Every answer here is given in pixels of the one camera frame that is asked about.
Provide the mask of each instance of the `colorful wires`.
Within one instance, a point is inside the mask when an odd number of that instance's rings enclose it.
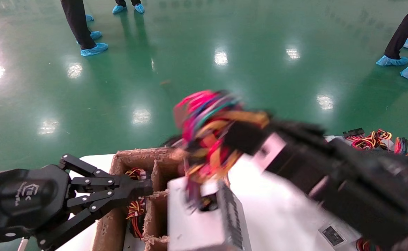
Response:
[[[133,168],[125,172],[132,180],[143,180],[146,178],[146,172],[140,168]],[[136,238],[142,238],[142,232],[140,227],[140,219],[139,217],[145,214],[145,198],[139,197],[138,200],[134,200],[130,202],[129,206],[127,207],[128,214],[126,219],[131,221],[132,233]]]
[[[364,135],[346,137],[347,140],[352,142],[351,146],[358,150],[381,148],[386,151],[388,150],[388,147],[383,141],[390,140],[391,138],[392,134],[382,129],[379,129],[376,132],[373,131],[366,137]]]
[[[198,184],[224,178],[241,156],[222,144],[231,123],[244,121],[260,128],[269,123],[266,113],[244,111],[239,100],[224,91],[192,94],[175,106],[174,115],[188,159],[203,160],[184,165],[188,178]]]
[[[385,141],[388,142],[391,138],[392,134],[382,129],[376,132],[373,131],[368,136],[362,134],[346,137],[347,140],[351,141],[351,146],[358,150],[382,149],[385,151],[390,151]],[[408,156],[408,140],[406,138],[396,137],[393,152],[395,154]]]

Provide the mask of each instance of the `logo on robot arm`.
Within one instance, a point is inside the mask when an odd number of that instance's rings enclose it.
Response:
[[[40,186],[36,184],[25,186],[26,184],[26,181],[21,183],[21,186],[16,191],[15,206],[18,206],[21,200],[32,200],[32,196],[35,196],[38,193],[38,189],[40,188]]]

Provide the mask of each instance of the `robotic arm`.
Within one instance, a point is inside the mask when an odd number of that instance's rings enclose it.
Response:
[[[327,144],[318,127],[286,121],[263,130],[235,122],[224,144],[252,155],[384,250],[408,251],[408,157],[357,151],[339,139]]]
[[[67,170],[84,177],[70,179]],[[76,191],[90,196],[75,197]],[[0,172],[0,242],[34,236],[53,251],[113,208],[152,193],[150,180],[110,175],[68,154],[59,165]]]

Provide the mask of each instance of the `white table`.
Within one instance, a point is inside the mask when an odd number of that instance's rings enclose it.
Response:
[[[109,171],[113,154],[85,156],[81,160]],[[257,167],[242,156],[229,173],[231,189],[242,202],[253,251],[332,251],[317,231],[328,214],[321,211],[286,180]],[[70,172],[71,178],[81,175]],[[97,224],[61,246],[58,251],[91,251]],[[352,245],[342,251],[355,251]]]

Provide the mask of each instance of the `cardboard divider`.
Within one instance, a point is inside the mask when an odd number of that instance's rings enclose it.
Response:
[[[154,161],[153,173],[151,174],[151,180],[153,181],[154,191],[165,191],[167,189],[167,183],[174,178],[184,176],[180,173],[180,167],[178,165],[173,166],[164,161]]]
[[[174,173],[178,173],[179,164],[180,161],[172,158],[172,149],[170,148],[118,151],[113,158],[110,174],[123,175],[127,170],[139,167],[152,173],[153,189],[159,190],[166,188],[168,178],[174,176]],[[98,221],[92,251],[122,251],[126,232],[126,214],[125,207],[115,208]]]
[[[167,236],[167,199],[168,191],[155,192],[146,200],[146,214],[143,239]]]

